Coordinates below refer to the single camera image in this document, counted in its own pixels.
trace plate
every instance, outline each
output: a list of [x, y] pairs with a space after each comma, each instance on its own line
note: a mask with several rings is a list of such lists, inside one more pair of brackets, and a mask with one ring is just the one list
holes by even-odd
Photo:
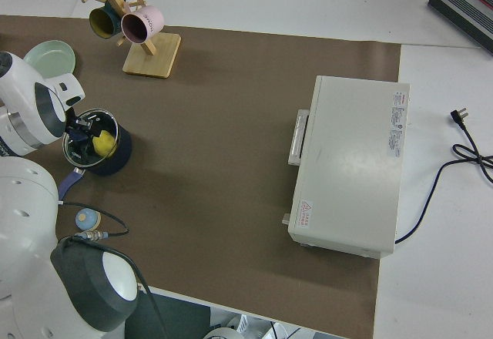
[[36, 45], [25, 55], [24, 61], [45, 79], [74, 72], [75, 54], [69, 44], [51, 40]]

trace pink mug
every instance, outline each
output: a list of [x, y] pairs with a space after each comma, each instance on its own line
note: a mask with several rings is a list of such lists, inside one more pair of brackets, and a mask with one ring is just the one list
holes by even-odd
[[122, 17], [123, 35], [136, 44], [142, 44], [147, 39], [161, 32], [164, 27], [164, 17], [155, 6], [147, 5], [127, 13]]

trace wooden mug holder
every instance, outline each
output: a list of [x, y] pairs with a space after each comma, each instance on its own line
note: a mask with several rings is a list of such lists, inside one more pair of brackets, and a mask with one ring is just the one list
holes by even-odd
[[[127, 13], [124, 0], [107, 1], [120, 17]], [[145, 2], [138, 0], [133, 3], [130, 2], [129, 5], [142, 6], [145, 5]], [[117, 45], [121, 45], [124, 39], [124, 37], [121, 38]], [[180, 42], [181, 37], [179, 35], [160, 32], [143, 44], [132, 43], [123, 65], [123, 71], [130, 75], [167, 78], [171, 73]]]

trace wooden base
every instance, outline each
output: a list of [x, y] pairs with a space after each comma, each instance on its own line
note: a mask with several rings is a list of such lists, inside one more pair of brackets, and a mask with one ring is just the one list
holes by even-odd
[[132, 44], [123, 65], [125, 73], [161, 79], [169, 76], [181, 37], [175, 33], [158, 33], [151, 40], [157, 53], [147, 55], [139, 44]]

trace brown tabletop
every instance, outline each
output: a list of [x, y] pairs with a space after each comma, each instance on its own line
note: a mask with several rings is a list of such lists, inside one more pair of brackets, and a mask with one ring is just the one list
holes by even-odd
[[[129, 44], [100, 39], [85, 19], [0, 16], [0, 49], [23, 57], [59, 39], [76, 54], [86, 98], [130, 131], [119, 173], [87, 173], [66, 199], [122, 217], [107, 243], [149, 284], [342, 337], [372, 337], [377, 260], [294, 243], [281, 224], [297, 167], [287, 165], [298, 109], [317, 75], [397, 81], [400, 46], [171, 27], [182, 45], [168, 79], [122, 72]], [[73, 167], [61, 140], [27, 156], [59, 183]], [[63, 208], [58, 236], [76, 232]], [[117, 231], [103, 220], [101, 230]]]

